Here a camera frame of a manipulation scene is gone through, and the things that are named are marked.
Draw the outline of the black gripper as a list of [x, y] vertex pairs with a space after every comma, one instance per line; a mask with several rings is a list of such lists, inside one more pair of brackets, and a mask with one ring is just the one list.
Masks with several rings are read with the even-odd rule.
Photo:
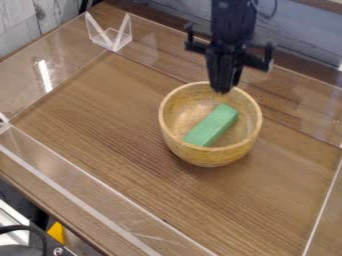
[[268, 72], [274, 61], [274, 45], [250, 42], [244, 31], [239, 33], [235, 28], [215, 25], [206, 44], [195, 40], [194, 24], [185, 25], [184, 49], [206, 56], [210, 86], [220, 94], [238, 85], [244, 66]]

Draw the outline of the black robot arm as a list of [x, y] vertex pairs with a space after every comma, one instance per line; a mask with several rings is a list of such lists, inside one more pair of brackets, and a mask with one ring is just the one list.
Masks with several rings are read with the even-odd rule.
[[259, 11], [258, 0], [211, 0], [211, 40], [203, 43], [195, 40], [191, 23], [185, 26], [187, 40], [184, 49], [202, 54], [210, 86], [215, 93], [227, 94], [239, 84], [246, 66], [268, 72], [274, 62], [275, 46], [271, 42], [252, 42], [256, 17], [272, 18]]

